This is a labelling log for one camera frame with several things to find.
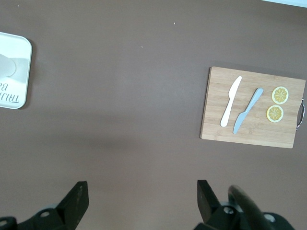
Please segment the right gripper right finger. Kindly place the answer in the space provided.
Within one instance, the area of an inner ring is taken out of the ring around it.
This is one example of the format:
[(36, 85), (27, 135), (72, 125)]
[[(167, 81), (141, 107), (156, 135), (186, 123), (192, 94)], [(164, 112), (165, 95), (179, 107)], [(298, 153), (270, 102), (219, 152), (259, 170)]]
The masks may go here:
[(196, 230), (292, 230), (282, 216), (262, 212), (237, 185), (228, 189), (228, 201), (221, 203), (208, 181), (197, 181), (197, 203), (203, 222)]

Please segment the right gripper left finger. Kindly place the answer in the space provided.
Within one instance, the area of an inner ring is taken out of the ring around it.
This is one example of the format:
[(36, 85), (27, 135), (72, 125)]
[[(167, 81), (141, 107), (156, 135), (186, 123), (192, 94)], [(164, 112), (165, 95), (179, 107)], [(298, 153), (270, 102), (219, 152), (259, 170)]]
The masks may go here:
[(15, 217), (1, 217), (2, 230), (74, 230), (89, 207), (88, 183), (77, 182), (56, 207), (45, 208), (17, 223)]

